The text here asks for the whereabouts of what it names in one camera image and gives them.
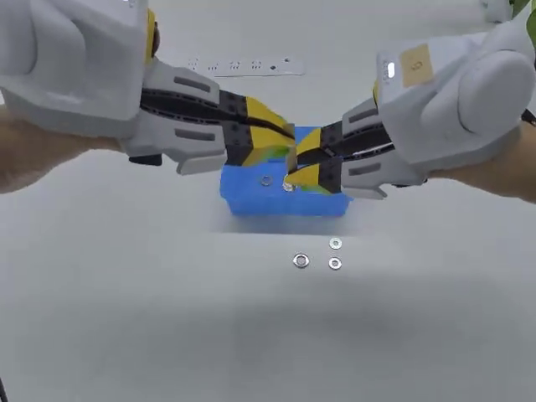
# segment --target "white power strip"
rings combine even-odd
[[[208,60],[192,57],[183,66],[211,77],[248,77],[304,75],[303,62],[294,57],[259,57],[257,59]]]

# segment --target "number label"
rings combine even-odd
[[[407,49],[400,54],[402,84],[404,88],[432,81],[434,71],[430,60],[428,44],[422,44],[413,49]]]

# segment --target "human forearm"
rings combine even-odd
[[[119,150],[110,138],[87,138],[42,130],[0,106],[0,193],[36,182],[63,162],[91,149]]]
[[[498,157],[474,166],[436,172],[433,178],[449,178],[503,197],[536,204],[536,127],[521,123],[520,139]]]

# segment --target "blue box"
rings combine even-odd
[[[296,127],[299,142],[315,127]],[[343,216],[351,198],[344,194],[326,195],[283,189],[286,165],[283,160],[270,160],[254,167],[224,166],[219,193],[234,215],[300,215]],[[270,185],[263,185],[270,178]]]

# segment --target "white table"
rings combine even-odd
[[[303,77],[220,81],[297,125],[365,99],[390,39],[484,28],[476,0],[152,2],[166,61],[304,60]],[[12,402],[534,400],[534,206],[437,181],[345,219],[244,221],[218,183],[95,152],[0,197]]]

